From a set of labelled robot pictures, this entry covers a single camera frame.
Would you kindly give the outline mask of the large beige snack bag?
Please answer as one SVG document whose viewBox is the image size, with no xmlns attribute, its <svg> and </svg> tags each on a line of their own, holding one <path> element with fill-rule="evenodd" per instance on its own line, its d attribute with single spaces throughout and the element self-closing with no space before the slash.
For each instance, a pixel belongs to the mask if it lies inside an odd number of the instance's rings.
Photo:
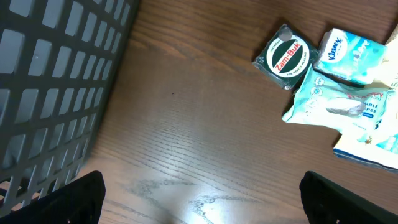
<svg viewBox="0 0 398 224">
<path fill-rule="evenodd" d="M 376 129 L 360 138 L 344 134 L 334 146 L 336 157 L 397 173 L 397 29 L 386 41 L 387 55 L 374 71 L 375 79 L 366 88 L 390 91 L 386 110 Z"/>
</svg>

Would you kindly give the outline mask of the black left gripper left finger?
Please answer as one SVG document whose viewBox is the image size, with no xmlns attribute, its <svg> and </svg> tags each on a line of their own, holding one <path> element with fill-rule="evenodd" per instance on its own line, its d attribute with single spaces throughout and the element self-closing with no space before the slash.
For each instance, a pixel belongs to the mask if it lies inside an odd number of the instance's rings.
<svg viewBox="0 0 398 224">
<path fill-rule="evenodd" d="M 97 224 L 105 194 L 103 175 L 96 170 L 2 217 L 1 224 Z"/>
</svg>

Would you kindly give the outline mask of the teal white tissue pack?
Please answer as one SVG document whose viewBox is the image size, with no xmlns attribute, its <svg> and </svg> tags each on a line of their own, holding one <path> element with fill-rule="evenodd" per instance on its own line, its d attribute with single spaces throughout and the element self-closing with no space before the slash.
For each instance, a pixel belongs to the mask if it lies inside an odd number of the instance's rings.
<svg viewBox="0 0 398 224">
<path fill-rule="evenodd" d="M 371 84 L 374 70 L 387 53 L 387 47 L 373 40 L 333 28 L 325 33 L 315 70 L 359 85 Z"/>
</svg>

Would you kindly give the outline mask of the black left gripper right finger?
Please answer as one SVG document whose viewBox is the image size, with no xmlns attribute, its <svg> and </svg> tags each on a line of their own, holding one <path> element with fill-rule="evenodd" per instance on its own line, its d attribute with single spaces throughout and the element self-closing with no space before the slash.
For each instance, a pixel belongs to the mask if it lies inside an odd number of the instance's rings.
<svg viewBox="0 0 398 224">
<path fill-rule="evenodd" d="M 311 224 L 397 224 L 397 215 L 354 194 L 314 171 L 300 183 L 303 209 Z"/>
</svg>

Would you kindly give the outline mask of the mint green wipes pack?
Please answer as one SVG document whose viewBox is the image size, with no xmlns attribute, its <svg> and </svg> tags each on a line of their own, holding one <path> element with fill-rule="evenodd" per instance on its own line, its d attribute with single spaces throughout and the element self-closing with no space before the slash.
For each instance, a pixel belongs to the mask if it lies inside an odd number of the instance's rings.
<svg viewBox="0 0 398 224">
<path fill-rule="evenodd" d="M 325 126 L 341 134 L 368 133 L 381 120 L 392 94 L 384 88 L 347 86 L 309 68 L 282 120 Z"/>
</svg>

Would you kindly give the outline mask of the dark green round-label pack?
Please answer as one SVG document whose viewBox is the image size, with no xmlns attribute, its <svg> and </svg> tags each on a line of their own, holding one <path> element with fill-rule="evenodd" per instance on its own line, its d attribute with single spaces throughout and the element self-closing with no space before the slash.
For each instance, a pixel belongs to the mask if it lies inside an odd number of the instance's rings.
<svg viewBox="0 0 398 224">
<path fill-rule="evenodd" d="M 252 64 L 281 88 L 291 90 L 318 54 L 318 49 L 300 33 L 283 24 Z"/>
</svg>

